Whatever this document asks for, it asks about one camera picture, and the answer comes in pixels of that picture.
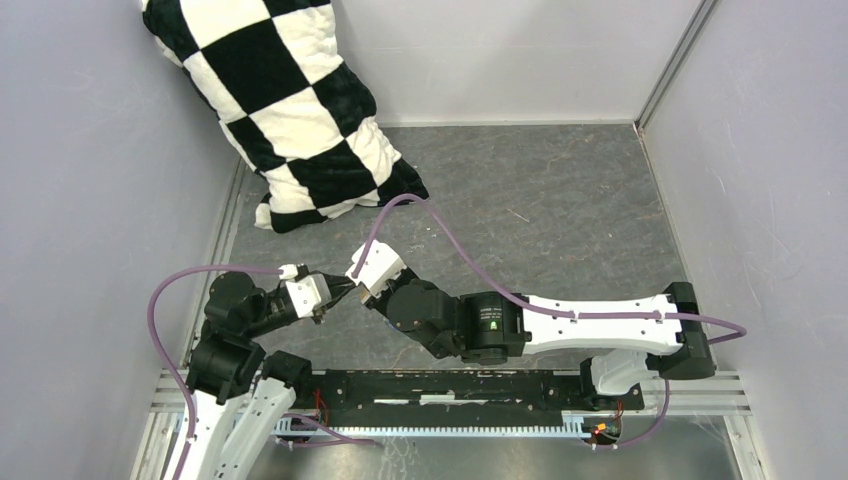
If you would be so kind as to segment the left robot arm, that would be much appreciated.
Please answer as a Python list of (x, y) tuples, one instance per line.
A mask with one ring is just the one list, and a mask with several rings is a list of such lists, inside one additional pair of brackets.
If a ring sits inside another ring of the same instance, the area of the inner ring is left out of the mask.
[(311, 361), (283, 351), (266, 353), (256, 339), (300, 320), (320, 323), (355, 286), (344, 276), (289, 264), (274, 270), (266, 291), (254, 267), (212, 265), (205, 320), (190, 352), (188, 373), (174, 376), (185, 400), (168, 479), (244, 479), (273, 428), (314, 394)]

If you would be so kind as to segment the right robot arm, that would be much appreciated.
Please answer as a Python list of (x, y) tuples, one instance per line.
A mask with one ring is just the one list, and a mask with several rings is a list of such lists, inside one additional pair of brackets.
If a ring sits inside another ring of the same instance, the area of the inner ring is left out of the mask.
[(654, 376), (701, 380), (716, 371), (688, 282), (641, 299), (569, 302), (497, 291), (454, 297), (405, 266), (354, 280), (367, 308), (437, 359), (497, 366), (553, 350), (602, 350), (580, 364), (577, 392), (591, 408)]

